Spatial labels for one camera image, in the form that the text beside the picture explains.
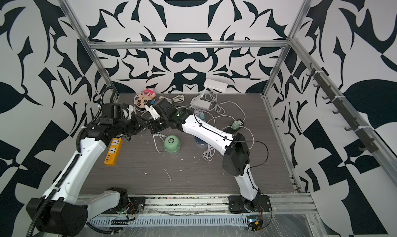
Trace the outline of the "yellow power strip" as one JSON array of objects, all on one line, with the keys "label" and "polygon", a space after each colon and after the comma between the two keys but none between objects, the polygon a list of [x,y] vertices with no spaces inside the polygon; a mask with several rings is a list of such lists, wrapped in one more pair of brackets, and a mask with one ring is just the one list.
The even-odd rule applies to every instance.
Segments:
[{"label": "yellow power strip", "polygon": [[115,166],[118,156],[121,151],[121,147],[123,145],[123,140],[121,138],[113,138],[109,150],[107,152],[107,155],[104,160],[104,164],[107,166]]}]

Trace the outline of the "green meat grinder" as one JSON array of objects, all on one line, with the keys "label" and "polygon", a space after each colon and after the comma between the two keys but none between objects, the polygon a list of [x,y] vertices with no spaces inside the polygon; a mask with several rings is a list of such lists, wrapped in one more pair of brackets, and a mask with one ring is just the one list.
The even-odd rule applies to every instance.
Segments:
[{"label": "green meat grinder", "polygon": [[181,150],[181,141],[177,136],[170,135],[164,141],[164,148],[169,154],[177,154]]}]

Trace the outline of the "purple power strip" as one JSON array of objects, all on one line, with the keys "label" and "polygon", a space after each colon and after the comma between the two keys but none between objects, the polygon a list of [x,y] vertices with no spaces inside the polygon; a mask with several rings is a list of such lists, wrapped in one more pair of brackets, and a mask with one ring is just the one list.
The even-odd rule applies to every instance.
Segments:
[{"label": "purple power strip", "polygon": [[195,114],[195,116],[196,116],[198,119],[200,119],[200,120],[202,120],[202,121],[205,121],[205,115],[204,115],[204,112],[203,112],[202,110],[196,109],[196,110],[194,111],[194,114]]}]

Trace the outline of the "black power strip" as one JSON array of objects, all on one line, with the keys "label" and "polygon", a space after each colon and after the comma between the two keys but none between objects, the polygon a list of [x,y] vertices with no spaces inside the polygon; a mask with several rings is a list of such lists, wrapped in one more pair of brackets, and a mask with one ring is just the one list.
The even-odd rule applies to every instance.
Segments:
[{"label": "black power strip", "polygon": [[235,134],[240,128],[244,126],[244,121],[241,119],[235,120],[231,126],[226,127],[223,131],[229,134]]}]

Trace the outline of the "green charger plug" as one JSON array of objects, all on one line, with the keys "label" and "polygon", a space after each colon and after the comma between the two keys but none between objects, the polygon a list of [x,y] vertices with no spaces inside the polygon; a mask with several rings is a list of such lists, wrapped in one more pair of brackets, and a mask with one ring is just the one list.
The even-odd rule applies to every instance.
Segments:
[{"label": "green charger plug", "polygon": [[240,127],[243,126],[243,125],[244,125],[244,122],[243,122],[243,121],[241,121],[241,120],[236,120],[236,121],[233,122],[231,128],[233,128],[233,129],[238,129],[238,128],[240,128]]}]

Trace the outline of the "blue meat grinder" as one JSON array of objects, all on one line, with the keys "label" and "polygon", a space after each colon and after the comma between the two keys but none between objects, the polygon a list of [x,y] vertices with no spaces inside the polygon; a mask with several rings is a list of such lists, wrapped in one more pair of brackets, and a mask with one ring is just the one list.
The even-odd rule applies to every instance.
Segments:
[{"label": "blue meat grinder", "polygon": [[206,143],[205,141],[199,139],[198,137],[195,137],[194,140],[195,140],[195,142],[196,142],[196,145],[197,145],[199,148],[202,148],[202,149],[203,149],[203,148],[207,148],[208,143]]}]

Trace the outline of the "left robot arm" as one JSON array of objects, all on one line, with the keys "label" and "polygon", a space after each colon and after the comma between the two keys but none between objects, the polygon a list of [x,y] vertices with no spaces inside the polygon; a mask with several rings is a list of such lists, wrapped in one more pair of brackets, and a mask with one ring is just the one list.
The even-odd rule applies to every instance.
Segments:
[{"label": "left robot arm", "polygon": [[113,139],[126,136],[130,140],[146,125],[134,106],[101,101],[97,115],[78,133],[76,151],[65,169],[40,198],[28,202],[26,211],[32,222],[26,236],[38,230],[74,237],[97,215],[111,209],[124,211],[129,204],[126,189],[111,187],[85,202],[78,201],[79,193]]}]

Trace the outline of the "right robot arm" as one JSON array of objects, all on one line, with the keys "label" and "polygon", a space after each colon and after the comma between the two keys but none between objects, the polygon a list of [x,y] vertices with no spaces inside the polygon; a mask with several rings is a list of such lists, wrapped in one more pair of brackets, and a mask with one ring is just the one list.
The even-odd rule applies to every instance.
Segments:
[{"label": "right robot arm", "polygon": [[176,107],[165,98],[148,103],[149,129],[156,134],[166,128],[177,129],[204,141],[223,156],[222,168],[232,175],[240,190],[239,196],[229,196],[229,211],[233,214],[271,212],[268,196],[255,184],[250,165],[248,141],[240,133],[230,134],[204,122],[186,107]]}]

